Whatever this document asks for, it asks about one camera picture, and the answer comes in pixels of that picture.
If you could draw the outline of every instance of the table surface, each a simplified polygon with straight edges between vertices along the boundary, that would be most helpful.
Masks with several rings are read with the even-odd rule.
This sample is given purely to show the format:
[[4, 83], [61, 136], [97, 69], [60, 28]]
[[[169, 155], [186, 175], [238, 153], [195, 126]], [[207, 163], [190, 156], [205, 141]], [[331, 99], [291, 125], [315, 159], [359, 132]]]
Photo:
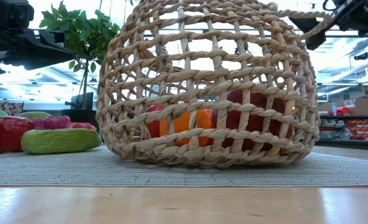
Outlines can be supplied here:
[[368, 223], [368, 188], [0, 188], [1, 223]]

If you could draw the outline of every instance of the wicker basket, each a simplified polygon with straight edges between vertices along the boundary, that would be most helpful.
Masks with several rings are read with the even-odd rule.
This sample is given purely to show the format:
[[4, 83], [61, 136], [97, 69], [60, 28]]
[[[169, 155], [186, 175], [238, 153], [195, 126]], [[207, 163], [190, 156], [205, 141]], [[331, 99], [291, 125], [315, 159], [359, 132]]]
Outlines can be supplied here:
[[[169, 13], [177, 19], [164, 19]], [[308, 155], [319, 138], [320, 119], [315, 74], [301, 40], [320, 27], [300, 36], [280, 19], [285, 16], [326, 17], [323, 12], [278, 11], [274, 3], [252, 0], [140, 1], [110, 42], [101, 69], [97, 121], [109, 150], [124, 159], [218, 167], [291, 163]], [[215, 30], [217, 22], [233, 31]], [[188, 31], [198, 23], [207, 30]], [[178, 26], [179, 33], [162, 33], [167, 26]], [[258, 29], [259, 36], [241, 32], [243, 27]], [[233, 42], [238, 54], [221, 48], [222, 40]], [[196, 41], [207, 41], [209, 50], [190, 49]], [[171, 42], [181, 45], [179, 54], [168, 54], [165, 46]], [[262, 53], [248, 53], [246, 43]], [[191, 67], [205, 58], [211, 69]], [[238, 69], [228, 68], [227, 62], [237, 63]], [[231, 91], [241, 91], [242, 100], [227, 100]], [[265, 102], [253, 104], [252, 98], [260, 95]], [[285, 103], [281, 111], [274, 109], [277, 100]], [[163, 105], [163, 110], [146, 113], [150, 105]], [[215, 128], [197, 128], [197, 114], [205, 109], [216, 114]], [[240, 119], [229, 129], [233, 111]], [[173, 120], [185, 112], [190, 113], [189, 129], [174, 133]], [[252, 129], [249, 115], [257, 116], [262, 128]], [[169, 124], [168, 134], [151, 138], [147, 124], [161, 120]], [[280, 125], [275, 134], [269, 131], [272, 122]], [[213, 145], [199, 145], [205, 136], [214, 139]], [[189, 143], [176, 146], [183, 138]], [[227, 146], [226, 139], [233, 143]]]

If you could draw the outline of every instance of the gray rug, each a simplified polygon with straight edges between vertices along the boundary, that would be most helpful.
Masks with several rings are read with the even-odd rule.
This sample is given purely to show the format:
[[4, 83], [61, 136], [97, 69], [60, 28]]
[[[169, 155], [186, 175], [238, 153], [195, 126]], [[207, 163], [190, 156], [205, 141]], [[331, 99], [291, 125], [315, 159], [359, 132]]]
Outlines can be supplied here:
[[188, 168], [122, 161], [104, 147], [88, 152], [0, 155], [0, 186], [335, 187], [368, 185], [368, 161], [313, 153], [279, 167]]

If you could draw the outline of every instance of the storage shelf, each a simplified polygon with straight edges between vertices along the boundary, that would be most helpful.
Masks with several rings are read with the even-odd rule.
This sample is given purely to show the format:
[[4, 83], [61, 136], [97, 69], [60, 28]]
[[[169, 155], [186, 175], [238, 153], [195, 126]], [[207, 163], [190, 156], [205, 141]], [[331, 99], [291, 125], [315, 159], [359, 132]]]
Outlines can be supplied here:
[[316, 145], [368, 150], [368, 141], [366, 140], [320, 139]]
[[368, 119], [368, 116], [326, 116], [322, 115], [321, 119]]

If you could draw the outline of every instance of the red bell pepper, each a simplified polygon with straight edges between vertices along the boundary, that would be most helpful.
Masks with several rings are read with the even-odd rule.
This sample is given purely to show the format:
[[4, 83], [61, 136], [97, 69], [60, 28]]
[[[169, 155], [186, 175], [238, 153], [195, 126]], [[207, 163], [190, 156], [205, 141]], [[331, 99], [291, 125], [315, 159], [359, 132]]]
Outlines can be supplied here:
[[33, 129], [33, 122], [27, 118], [0, 117], [0, 153], [22, 152], [22, 136], [26, 131]]

